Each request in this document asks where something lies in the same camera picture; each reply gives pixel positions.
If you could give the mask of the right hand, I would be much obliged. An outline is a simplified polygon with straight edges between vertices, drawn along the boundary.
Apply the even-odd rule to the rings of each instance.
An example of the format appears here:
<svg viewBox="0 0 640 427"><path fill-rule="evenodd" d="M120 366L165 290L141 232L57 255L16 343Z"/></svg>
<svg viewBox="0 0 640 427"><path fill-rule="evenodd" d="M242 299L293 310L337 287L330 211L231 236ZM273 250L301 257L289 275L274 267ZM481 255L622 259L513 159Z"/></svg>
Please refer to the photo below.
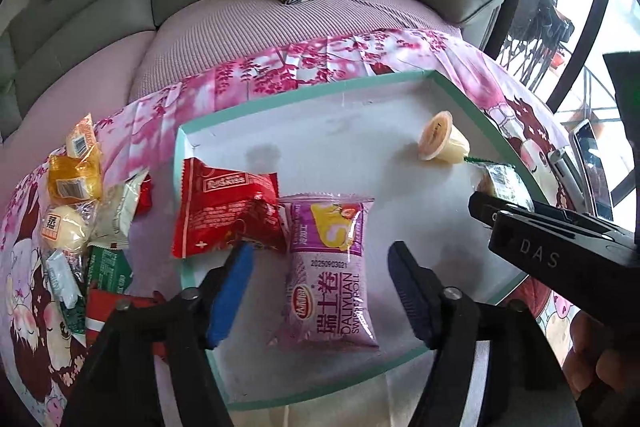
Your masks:
<svg viewBox="0 0 640 427"><path fill-rule="evenodd" d="M584 311L574 316L570 338L563 373L575 398L596 378L618 393L639 387L639 351L616 349L611 332Z"/></svg>

